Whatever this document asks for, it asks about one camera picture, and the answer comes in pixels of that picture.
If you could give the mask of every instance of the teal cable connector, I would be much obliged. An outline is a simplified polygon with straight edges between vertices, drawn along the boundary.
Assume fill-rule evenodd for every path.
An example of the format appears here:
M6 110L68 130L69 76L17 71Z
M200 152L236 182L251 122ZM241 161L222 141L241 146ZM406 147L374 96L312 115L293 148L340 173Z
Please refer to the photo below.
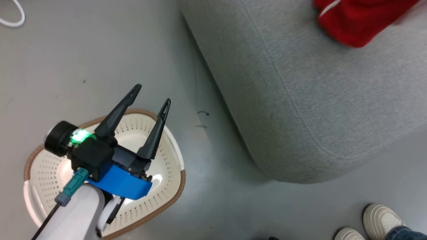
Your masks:
M55 202L60 203L62 207L67 206L74 193L85 183L89 177L89 171L79 168L70 181L65 185L64 191L60 192Z

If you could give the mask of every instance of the red garment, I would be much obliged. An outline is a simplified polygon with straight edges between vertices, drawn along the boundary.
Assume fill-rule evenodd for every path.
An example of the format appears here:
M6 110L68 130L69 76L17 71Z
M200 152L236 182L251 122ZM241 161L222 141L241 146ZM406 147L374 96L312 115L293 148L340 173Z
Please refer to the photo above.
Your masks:
M363 47L418 1L314 0L314 6L321 10L319 25L332 38L350 47Z

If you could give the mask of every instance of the gray fabric upholstery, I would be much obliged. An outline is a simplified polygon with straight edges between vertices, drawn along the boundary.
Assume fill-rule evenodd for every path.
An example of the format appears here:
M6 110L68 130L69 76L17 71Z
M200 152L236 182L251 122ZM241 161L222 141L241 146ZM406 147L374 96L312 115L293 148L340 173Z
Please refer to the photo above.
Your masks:
M427 120L426 33L392 26L351 49L319 29L311 0L179 3L252 157L278 181L339 177Z

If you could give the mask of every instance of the green light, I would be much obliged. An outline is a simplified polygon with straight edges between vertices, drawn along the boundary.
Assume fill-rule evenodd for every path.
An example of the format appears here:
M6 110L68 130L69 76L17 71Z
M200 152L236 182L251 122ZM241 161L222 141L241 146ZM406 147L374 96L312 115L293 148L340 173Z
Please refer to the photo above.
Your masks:
M92 134L84 129L80 129L77 133L75 133L71 137L71 144L80 144L82 143L86 138L90 137Z

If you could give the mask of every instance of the jeans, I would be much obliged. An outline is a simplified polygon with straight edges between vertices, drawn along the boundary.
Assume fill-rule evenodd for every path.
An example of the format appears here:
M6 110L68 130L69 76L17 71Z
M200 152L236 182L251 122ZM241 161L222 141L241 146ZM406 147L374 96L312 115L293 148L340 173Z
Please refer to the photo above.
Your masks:
M427 240L427 235L415 232L405 226L393 228L386 236L386 240Z

